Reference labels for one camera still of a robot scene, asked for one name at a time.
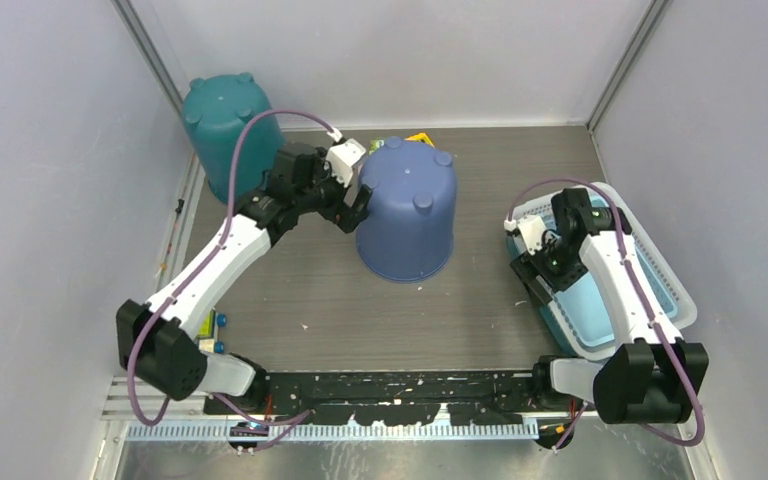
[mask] yellow object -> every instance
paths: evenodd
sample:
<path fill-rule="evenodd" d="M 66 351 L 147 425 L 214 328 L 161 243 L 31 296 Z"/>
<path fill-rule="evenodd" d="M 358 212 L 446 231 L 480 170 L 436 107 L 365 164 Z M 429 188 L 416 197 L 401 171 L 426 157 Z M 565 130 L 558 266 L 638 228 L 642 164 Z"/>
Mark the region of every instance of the yellow object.
<path fill-rule="evenodd" d="M 211 310 L 210 313 L 207 314 L 207 318 L 204 319 L 204 323 L 201 324 L 201 328 L 199 328 L 199 334 L 198 334 L 199 337 L 201 338 L 213 337 L 213 325 L 214 325 L 215 318 L 216 318 L 216 310 Z"/>
<path fill-rule="evenodd" d="M 434 146 L 434 144 L 431 143 L 431 137 L 429 137 L 428 134 L 425 132 L 419 132 L 416 135 L 412 135 L 406 138 L 405 140 L 410 140 L 413 142 L 422 142 L 422 143 L 431 145 L 432 147 Z"/>
<path fill-rule="evenodd" d="M 383 139 L 383 138 L 376 138 L 375 140 L 370 142 L 370 144 L 369 144 L 369 153 L 371 154 L 372 152 L 374 152 L 374 151 L 378 150 L 379 148 L 381 148 L 384 145 L 384 140 L 385 139 Z M 429 137 L 428 134 L 425 133 L 425 132 L 419 132 L 416 135 L 411 135 L 410 137 L 406 138 L 405 140 L 410 140 L 412 142 L 422 142 L 422 143 L 424 143 L 426 145 L 431 145 L 432 147 L 434 146 L 434 144 L 431 142 L 431 137 Z"/>

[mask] white wall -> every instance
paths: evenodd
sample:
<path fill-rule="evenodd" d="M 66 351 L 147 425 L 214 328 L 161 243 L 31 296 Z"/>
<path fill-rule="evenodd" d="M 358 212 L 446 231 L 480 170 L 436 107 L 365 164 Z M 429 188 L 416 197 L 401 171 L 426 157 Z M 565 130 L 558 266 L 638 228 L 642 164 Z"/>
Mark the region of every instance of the white wall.
<path fill-rule="evenodd" d="M 0 479 L 88 475 L 189 155 L 108 0 L 0 1 Z"/>
<path fill-rule="evenodd" d="M 249 70 L 275 106 L 355 127 L 583 123 L 649 4 L 133 1 L 184 93 Z"/>
<path fill-rule="evenodd" d="M 768 478 L 768 1 L 673 2 L 597 140 L 699 306 L 716 462 Z"/>

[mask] gray floor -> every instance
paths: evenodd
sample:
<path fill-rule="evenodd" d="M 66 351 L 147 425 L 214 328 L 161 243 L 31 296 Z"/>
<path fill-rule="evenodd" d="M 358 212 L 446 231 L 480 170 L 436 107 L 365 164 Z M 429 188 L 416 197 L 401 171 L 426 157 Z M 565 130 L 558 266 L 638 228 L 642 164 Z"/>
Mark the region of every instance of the gray floor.
<path fill-rule="evenodd" d="M 446 267 L 421 284 L 390 283 L 366 269 L 354 235 L 317 216 L 303 218 L 217 305 L 229 319 L 220 335 L 227 351 L 270 370 L 528 368 L 540 355 L 557 352 L 536 310 L 521 303 L 527 295 L 508 267 L 502 218 L 517 192 L 533 182 L 602 180 L 587 131 L 427 132 L 455 156 L 459 182 L 455 251 Z M 352 136 L 368 145 L 376 137 L 414 133 Z M 316 132 L 289 138 L 316 145 L 328 140 Z M 205 186 L 188 259 L 215 235 L 224 214 Z"/>

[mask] green object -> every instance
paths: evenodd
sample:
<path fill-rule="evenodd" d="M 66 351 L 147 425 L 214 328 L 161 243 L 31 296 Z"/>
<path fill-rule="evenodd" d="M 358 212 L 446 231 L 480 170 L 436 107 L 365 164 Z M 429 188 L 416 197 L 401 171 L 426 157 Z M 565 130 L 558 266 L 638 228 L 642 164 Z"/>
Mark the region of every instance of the green object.
<path fill-rule="evenodd" d="M 216 310 L 211 310 L 210 313 L 207 314 L 207 318 L 204 319 L 204 323 L 201 324 L 197 338 L 213 338 L 213 325 L 215 318 Z"/>
<path fill-rule="evenodd" d="M 381 148 L 382 145 L 384 145 L 383 138 L 376 138 L 375 140 L 369 142 L 369 154 L 371 155 L 372 152 Z"/>
<path fill-rule="evenodd" d="M 228 203 L 231 156 L 240 132 L 255 115 L 272 106 L 250 73 L 219 75 L 190 82 L 181 118 L 204 167 L 210 190 Z M 272 168 L 284 136 L 274 116 L 252 127 L 240 153 L 234 198 L 257 187 Z"/>

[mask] plastic basket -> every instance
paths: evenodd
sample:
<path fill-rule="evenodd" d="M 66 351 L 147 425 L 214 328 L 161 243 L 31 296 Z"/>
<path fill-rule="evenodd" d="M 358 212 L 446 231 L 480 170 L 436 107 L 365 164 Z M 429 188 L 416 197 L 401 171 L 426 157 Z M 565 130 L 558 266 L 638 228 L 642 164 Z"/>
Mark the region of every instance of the plastic basket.
<path fill-rule="evenodd" d="M 675 272 L 667 264 L 661 252 L 652 243 L 652 239 L 649 238 L 643 226 L 637 221 L 634 213 L 610 185 L 604 183 L 595 183 L 595 185 L 611 197 L 617 207 L 625 211 L 626 217 L 631 223 L 632 235 L 641 259 L 641 267 L 655 292 L 658 303 L 664 309 L 664 313 L 680 330 L 693 324 L 697 316 L 696 304 L 676 277 Z M 588 191 L 594 205 L 606 205 L 599 194 L 589 189 Z M 551 200 L 554 195 L 554 193 L 545 195 L 520 205 L 514 209 L 514 218 L 520 218 L 524 215 L 540 215 L 547 226 L 553 226 Z M 513 242 L 509 243 L 509 250 L 512 255 L 521 253 Z M 601 320 L 588 323 L 588 319 L 582 317 L 581 312 L 586 311 L 584 308 L 586 305 L 582 304 L 582 298 L 586 299 L 586 302 L 594 302 L 594 305 L 595 302 L 602 302 L 601 296 L 595 290 L 592 278 L 582 279 L 579 283 L 584 285 L 588 281 L 592 287 L 585 285 L 587 287 L 585 296 L 578 295 L 576 292 L 572 292 L 572 295 L 567 294 L 572 289 L 567 292 L 560 292 L 553 296 L 553 301 L 548 306 L 540 308 L 540 313 L 563 350 L 588 360 L 600 361 L 613 355 L 615 351 L 614 336 L 613 332 L 610 331 L 610 326 L 602 325 Z"/>

